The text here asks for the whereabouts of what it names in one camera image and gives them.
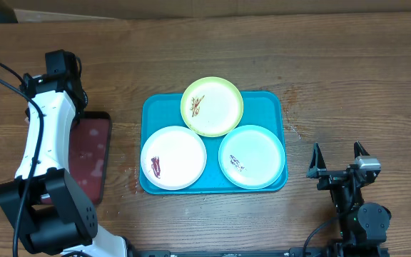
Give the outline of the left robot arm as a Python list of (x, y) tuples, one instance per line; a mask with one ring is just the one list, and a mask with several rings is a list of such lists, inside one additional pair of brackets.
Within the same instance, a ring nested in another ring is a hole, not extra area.
[(130, 243), (100, 226), (91, 199), (69, 173), (71, 126), (88, 104), (75, 54), (45, 55), (46, 73), (24, 74), (29, 130), (14, 180), (0, 185), (0, 207), (14, 229), (12, 253), (132, 256)]

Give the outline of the white plate with red stain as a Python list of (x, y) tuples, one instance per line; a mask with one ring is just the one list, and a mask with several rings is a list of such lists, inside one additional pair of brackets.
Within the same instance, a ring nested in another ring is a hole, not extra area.
[(203, 140), (182, 126), (167, 126), (148, 137), (141, 150), (141, 168), (156, 187), (176, 191), (195, 183), (205, 170)]

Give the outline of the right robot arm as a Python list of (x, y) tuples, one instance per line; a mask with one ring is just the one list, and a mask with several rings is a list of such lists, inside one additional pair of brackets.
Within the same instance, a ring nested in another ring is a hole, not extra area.
[[(336, 216), (318, 226), (305, 240), (302, 256), (368, 256), (389, 257), (381, 246), (387, 240), (392, 214), (378, 203), (366, 203), (361, 188), (374, 183), (381, 163), (358, 141), (354, 143), (355, 160), (346, 169), (329, 171), (317, 143), (306, 176), (318, 180), (317, 190), (329, 191)], [(340, 238), (315, 250), (308, 246), (313, 236), (333, 223), (340, 227)]]

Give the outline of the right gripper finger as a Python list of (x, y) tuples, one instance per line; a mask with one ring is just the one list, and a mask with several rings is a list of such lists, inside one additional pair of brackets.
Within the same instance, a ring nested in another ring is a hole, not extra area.
[(369, 156), (369, 153), (365, 150), (359, 141), (356, 141), (353, 145), (355, 158), (358, 156)]
[(325, 165), (324, 158), (321, 153), (319, 144), (315, 142), (313, 145), (313, 156), (312, 156), (312, 160), (310, 162), (308, 171), (309, 172), (321, 172), (321, 171), (326, 171), (326, 170), (327, 170), (326, 165)]

